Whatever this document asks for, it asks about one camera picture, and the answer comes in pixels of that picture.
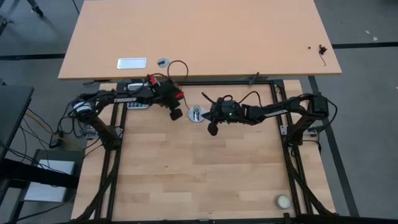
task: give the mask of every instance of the red part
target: red part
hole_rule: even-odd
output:
[[[183,91],[181,91],[181,92],[177,93],[177,95],[175,95],[176,98],[180,98],[180,97],[183,97],[183,96],[184,96],[184,92]]]
[[[150,82],[152,83],[152,85],[155,85],[155,83],[156,83],[155,76],[150,77]]]

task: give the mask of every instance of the table leg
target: table leg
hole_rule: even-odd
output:
[[[35,0],[26,0],[26,1],[32,6],[32,10],[34,12],[36,12],[40,17],[44,16],[43,12],[40,10]]]
[[[7,189],[10,186],[11,180],[8,178],[0,178],[0,205],[2,204],[2,201],[4,200],[6,194],[7,194]]]

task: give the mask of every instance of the wooden tabletop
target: wooden tabletop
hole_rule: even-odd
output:
[[[318,54],[319,45],[328,50]],[[119,58],[146,58],[117,69]],[[183,60],[191,76],[339,75],[313,0],[85,1],[60,79],[123,79],[166,73]],[[185,75],[173,65],[173,76]]]
[[[114,83],[101,85],[106,90],[115,87]],[[285,81],[285,87],[288,97],[302,93],[297,80]],[[257,90],[263,105],[272,103],[269,85],[185,86],[183,90],[188,106],[210,107],[202,91],[213,99],[232,94],[240,100]],[[251,95],[245,103],[257,105],[258,99]],[[186,108],[181,109],[184,116],[176,121],[171,121],[168,109],[157,105],[127,112],[114,221],[276,218],[284,212],[294,216],[293,208],[282,210],[275,204],[280,194],[291,198],[275,118],[256,126],[221,124],[214,137],[207,132],[208,122],[192,123]],[[111,112],[112,106],[107,106],[101,119],[109,123]],[[317,145],[304,142],[300,152],[308,186],[333,211]],[[84,211],[97,192],[103,158],[101,147],[84,160],[72,218]]]

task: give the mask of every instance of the white ball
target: white ball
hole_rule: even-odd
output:
[[[290,199],[286,195],[280,195],[276,200],[276,204],[279,208],[288,209],[290,208]]]

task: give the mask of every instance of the round metal base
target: round metal base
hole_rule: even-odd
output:
[[[188,110],[188,118],[192,122],[199,123],[204,120],[201,116],[204,113],[206,113],[206,110],[203,107],[195,105]]]

